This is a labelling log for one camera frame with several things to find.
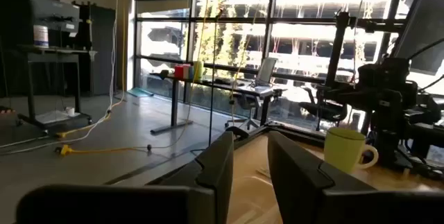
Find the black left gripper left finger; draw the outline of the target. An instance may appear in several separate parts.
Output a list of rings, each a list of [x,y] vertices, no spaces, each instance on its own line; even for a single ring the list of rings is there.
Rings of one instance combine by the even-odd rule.
[[[233,134],[225,132],[189,163],[142,187],[39,187],[19,201],[16,224],[225,224],[233,152]]]

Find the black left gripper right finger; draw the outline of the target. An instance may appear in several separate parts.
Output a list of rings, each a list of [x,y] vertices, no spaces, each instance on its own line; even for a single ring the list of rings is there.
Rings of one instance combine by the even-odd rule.
[[[280,132],[268,166],[284,224],[444,224],[444,192],[379,191]]]

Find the green white ceramic mug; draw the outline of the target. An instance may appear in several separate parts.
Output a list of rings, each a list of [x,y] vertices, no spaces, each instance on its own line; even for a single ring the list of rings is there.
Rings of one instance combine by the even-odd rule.
[[[373,158],[371,161],[362,164],[359,161],[366,151],[370,151]],[[345,173],[370,168],[379,159],[377,149],[366,144],[366,137],[363,134],[339,127],[333,127],[327,131],[323,153],[324,160],[327,163]]]

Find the black office chair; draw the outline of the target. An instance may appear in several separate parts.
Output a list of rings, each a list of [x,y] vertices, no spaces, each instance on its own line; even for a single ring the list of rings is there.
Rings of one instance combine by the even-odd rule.
[[[327,91],[331,90],[331,87],[319,85],[316,90],[317,101],[314,100],[314,95],[310,87],[303,85],[300,88],[308,93],[310,102],[300,102],[299,106],[317,117],[317,131],[320,130],[322,119],[335,122],[336,126],[338,126],[339,123],[347,117],[348,107],[346,104],[339,105],[337,103],[329,103],[325,100],[324,95]]]

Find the black office desk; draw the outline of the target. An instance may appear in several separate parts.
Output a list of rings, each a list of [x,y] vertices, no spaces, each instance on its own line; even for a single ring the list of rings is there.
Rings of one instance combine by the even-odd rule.
[[[150,73],[151,78],[161,79],[164,80],[169,79],[172,80],[172,90],[173,95],[171,98],[171,123],[169,126],[164,126],[157,129],[152,129],[151,134],[152,135],[159,135],[163,132],[170,131],[179,127],[185,127],[188,124],[192,124],[193,121],[187,119],[182,122],[178,122],[178,82],[186,82],[186,83],[192,83],[196,85],[203,85],[206,87],[210,87],[211,89],[222,89],[225,91],[232,91],[234,92],[234,99],[233,105],[239,101],[243,100],[246,102],[246,107],[250,110],[250,115],[246,119],[232,119],[228,120],[225,123],[225,128],[229,128],[229,123],[241,123],[239,126],[242,127],[243,125],[246,125],[247,130],[250,130],[250,127],[254,128],[260,128],[261,126],[264,126],[266,122],[268,121],[267,114],[268,114],[268,107],[269,103],[271,102],[271,98],[278,98],[282,95],[284,91],[286,91],[285,88],[278,87],[278,86],[256,86],[252,87],[247,84],[238,84],[238,83],[214,83],[213,81],[209,80],[195,80],[194,82],[188,78],[176,78],[173,74],[166,74],[166,73]]]

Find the grey office chair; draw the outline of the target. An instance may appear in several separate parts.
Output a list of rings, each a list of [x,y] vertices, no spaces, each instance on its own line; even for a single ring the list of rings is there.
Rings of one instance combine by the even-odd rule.
[[[248,111],[248,118],[243,119],[234,119],[227,120],[225,123],[225,128],[228,128],[231,123],[240,123],[242,126],[245,126],[247,130],[250,130],[251,127],[258,128],[260,127],[260,121],[256,119],[257,112],[259,109],[259,99],[256,96],[252,96],[249,94],[233,94],[232,105],[237,104],[242,110]]]

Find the thin black light stand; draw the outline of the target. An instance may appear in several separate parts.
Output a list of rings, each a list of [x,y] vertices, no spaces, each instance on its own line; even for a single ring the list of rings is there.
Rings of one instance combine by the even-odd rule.
[[[217,24],[221,18],[224,9],[219,8],[219,13],[215,17],[214,22],[214,41],[213,41],[213,56],[212,56],[212,80],[211,80],[211,98],[210,98],[210,125],[209,125],[209,136],[207,147],[211,146],[212,143],[212,122],[213,122],[213,109],[214,109],[214,77],[215,77],[215,61],[216,61],[216,49],[218,45],[217,41]]]

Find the green cup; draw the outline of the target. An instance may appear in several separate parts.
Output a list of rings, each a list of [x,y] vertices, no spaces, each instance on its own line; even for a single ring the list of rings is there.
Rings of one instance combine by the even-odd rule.
[[[203,77],[203,70],[204,70],[204,62],[203,61],[194,61],[194,75],[193,80],[201,80]]]

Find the teal floor mat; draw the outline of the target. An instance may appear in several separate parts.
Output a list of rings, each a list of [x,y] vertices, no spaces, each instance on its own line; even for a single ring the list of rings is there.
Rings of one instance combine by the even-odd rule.
[[[129,89],[127,91],[127,93],[132,95],[132,96],[138,97],[138,98],[154,96],[153,93],[151,93],[149,91],[146,91],[145,89],[138,88],[138,87],[134,87],[132,89]]]

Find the thick black pole stand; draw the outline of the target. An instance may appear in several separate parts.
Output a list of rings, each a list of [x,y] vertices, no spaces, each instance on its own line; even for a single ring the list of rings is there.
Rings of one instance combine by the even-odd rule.
[[[340,12],[334,19],[320,19],[320,21],[324,24],[335,23],[336,26],[330,63],[325,79],[325,86],[327,87],[331,87],[335,83],[336,71],[347,28],[363,28],[367,33],[374,33],[375,31],[399,33],[402,26],[407,22],[405,19],[358,19],[351,17],[348,12]]]

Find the black cabinet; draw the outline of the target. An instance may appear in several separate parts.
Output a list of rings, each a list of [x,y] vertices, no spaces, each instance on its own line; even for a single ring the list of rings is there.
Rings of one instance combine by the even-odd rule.
[[[80,94],[83,96],[106,95],[111,75],[112,37],[115,10],[95,4],[80,6],[76,48],[95,51],[79,56]]]

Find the dark computer monitor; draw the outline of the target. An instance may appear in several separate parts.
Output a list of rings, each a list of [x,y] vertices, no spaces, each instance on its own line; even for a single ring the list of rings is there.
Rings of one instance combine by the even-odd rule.
[[[435,75],[444,61],[444,0],[413,0],[393,57],[416,73]]]

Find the black equipment cart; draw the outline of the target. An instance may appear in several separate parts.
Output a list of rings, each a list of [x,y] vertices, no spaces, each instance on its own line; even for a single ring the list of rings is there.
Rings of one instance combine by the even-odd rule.
[[[18,114],[17,125],[19,126],[22,122],[29,123],[33,126],[38,127],[41,130],[47,131],[49,128],[54,126],[59,126],[62,124],[67,124],[70,121],[85,119],[87,121],[87,126],[92,125],[92,118],[90,115],[81,112],[80,104],[80,58],[87,58],[90,62],[94,61],[94,57],[97,54],[96,51],[88,50],[78,50],[78,49],[66,49],[66,48],[42,48],[36,46],[20,46],[19,51],[23,53],[24,68],[27,77],[27,103],[28,103],[28,114]],[[56,64],[74,64],[74,115],[72,117],[57,117],[57,112],[55,112],[56,120],[50,122],[43,122],[37,117],[35,113],[35,102],[34,102],[34,90],[33,90],[33,79],[32,79],[32,64],[34,63],[56,63]]]

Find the white canister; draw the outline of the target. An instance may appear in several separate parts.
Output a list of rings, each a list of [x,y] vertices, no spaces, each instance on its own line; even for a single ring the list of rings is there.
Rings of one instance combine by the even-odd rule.
[[[33,44],[38,47],[49,47],[49,30],[46,26],[33,26]]]

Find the black machine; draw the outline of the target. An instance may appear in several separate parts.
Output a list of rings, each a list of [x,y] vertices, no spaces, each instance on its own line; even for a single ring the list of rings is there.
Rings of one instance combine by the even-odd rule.
[[[48,29],[49,46],[73,49],[79,26],[80,8],[60,0],[30,0],[33,24]]]

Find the black aluminium table frame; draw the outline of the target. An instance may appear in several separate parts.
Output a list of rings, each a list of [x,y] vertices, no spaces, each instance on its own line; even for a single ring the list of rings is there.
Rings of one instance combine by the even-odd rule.
[[[259,137],[260,135],[265,135],[270,131],[277,131],[293,141],[308,144],[310,146],[315,146],[318,148],[323,148],[325,143],[325,135],[323,133],[313,132],[308,129],[299,128],[298,126],[291,127],[275,121],[265,123],[263,126],[260,126],[255,130],[242,130],[240,127],[236,126],[230,126],[225,130],[232,132],[235,136],[235,149],[248,144],[256,137]]]

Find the black window frame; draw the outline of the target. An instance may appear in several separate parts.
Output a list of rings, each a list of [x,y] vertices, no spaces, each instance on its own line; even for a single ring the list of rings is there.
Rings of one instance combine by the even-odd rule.
[[[277,58],[271,82],[284,91],[269,109],[275,121],[316,128],[318,119],[299,106],[309,99],[300,87],[314,89],[327,75],[332,52],[334,19],[340,12],[353,17],[403,19],[413,0],[135,0],[135,85],[172,97],[172,82],[150,73],[173,69],[179,62],[203,61],[212,77],[214,22],[217,24],[214,78],[253,79],[265,58]],[[210,107],[211,89],[180,83],[178,98]],[[245,114],[229,104],[230,95],[214,89],[214,110]]]

